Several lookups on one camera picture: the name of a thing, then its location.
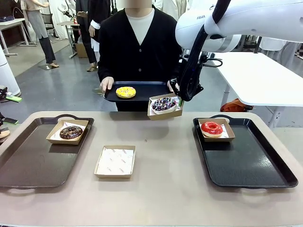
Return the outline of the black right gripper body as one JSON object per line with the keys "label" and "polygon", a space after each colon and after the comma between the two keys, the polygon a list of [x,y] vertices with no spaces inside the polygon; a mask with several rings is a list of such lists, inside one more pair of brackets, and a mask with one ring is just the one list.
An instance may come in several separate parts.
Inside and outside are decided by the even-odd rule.
{"label": "black right gripper body", "polygon": [[199,84],[199,80],[190,79],[179,85],[177,79],[172,79],[172,89],[175,95],[179,96],[183,101],[191,101],[194,96],[204,90]]}

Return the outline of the person's right hand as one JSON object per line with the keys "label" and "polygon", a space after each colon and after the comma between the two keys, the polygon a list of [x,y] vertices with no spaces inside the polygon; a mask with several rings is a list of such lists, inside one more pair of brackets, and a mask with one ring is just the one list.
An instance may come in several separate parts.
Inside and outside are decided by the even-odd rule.
{"label": "person's right hand", "polygon": [[114,83],[113,77],[105,77],[104,79],[102,79],[99,86],[101,92],[105,93],[107,90],[111,90],[113,83]]}

